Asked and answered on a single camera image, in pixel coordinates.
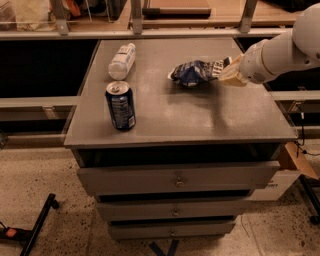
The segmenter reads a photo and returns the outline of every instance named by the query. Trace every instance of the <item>drawer cabinet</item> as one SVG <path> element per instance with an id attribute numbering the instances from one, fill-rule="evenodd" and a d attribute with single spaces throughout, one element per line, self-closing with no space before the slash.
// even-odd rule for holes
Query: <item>drawer cabinet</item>
<path id="1" fill-rule="evenodd" d="M 113 81 L 108 64 L 128 43 L 136 46 L 126 82 L 137 123 L 123 132 L 112 126 L 104 95 Z M 262 85 L 186 88 L 167 79 L 199 56 L 235 58 L 235 46 L 232 38 L 100 42 L 64 144 L 112 238 L 229 233 L 279 168 L 274 160 L 296 134 Z"/>

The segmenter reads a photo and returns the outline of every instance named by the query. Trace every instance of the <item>blue soda can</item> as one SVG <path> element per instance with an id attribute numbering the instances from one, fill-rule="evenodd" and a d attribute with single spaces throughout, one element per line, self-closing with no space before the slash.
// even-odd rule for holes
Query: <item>blue soda can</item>
<path id="1" fill-rule="evenodd" d="M 132 90 L 127 82 L 114 81 L 107 85 L 106 98 L 112 124 L 116 129 L 129 130 L 136 124 Z"/>

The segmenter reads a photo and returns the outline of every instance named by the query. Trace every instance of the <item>drawer handle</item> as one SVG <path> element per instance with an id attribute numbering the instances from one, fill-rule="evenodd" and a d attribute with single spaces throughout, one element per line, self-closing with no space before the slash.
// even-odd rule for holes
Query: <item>drawer handle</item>
<path id="1" fill-rule="evenodd" d="M 170 231 L 170 236 L 176 236 L 173 229 L 171 229 L 171 231 Z"/>
<path id="2" fill-rule="evenodd" d="M 181 180 L 180 177 L 177 178 L 177 181 L 176 181 L 176 187 L 177 188 L 181 188 L 185 185 L 185 183 Z"/>
<path id="3" fill-rule="evenodd" d="M 180 215 L 180 211 L 178 209 L 173 209 L 172 216 L 178 217 Z"/>

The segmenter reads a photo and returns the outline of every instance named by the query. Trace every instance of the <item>drawer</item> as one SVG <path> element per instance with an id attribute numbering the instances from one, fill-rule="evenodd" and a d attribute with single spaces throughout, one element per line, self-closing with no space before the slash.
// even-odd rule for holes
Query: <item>drawer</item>
<path id="1" fill-rule="evenodd" d="M 115 240 L 138 238 L 169 238 L 203 235 L 224 235 L 235 226 L 233 221 L 205 221 L 190 223 L 165 223 L 133 226 L 109 226 L 109 234 Z"/>
<path id="2" fill-rule="evenodd" d="M 143 194 L 265 188 L 277 161 L 81 168 L 88 195 Z"/>
<path id="3" fill-rule="evenodd" d="M 175 219 L 208 216 L 237 216 L 249 207 L 246 198 L 234 200 L 181 199 L 150 200 L 135 202 L 97 203 L 97 209 L 103 220 L 143 220 L 143 219 Z"/>

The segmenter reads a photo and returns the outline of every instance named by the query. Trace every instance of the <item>plastic bottle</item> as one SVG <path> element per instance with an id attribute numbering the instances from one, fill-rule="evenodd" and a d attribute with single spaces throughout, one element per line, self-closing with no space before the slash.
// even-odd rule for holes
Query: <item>plastic bottle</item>
<path id="1" fill-rule="evenodd" d="M 122 45 L 108 66 L 110 76 L 114 80 L 125 79 L 129 74 L 135 58 L 135 45 L 133 43 Z"/>

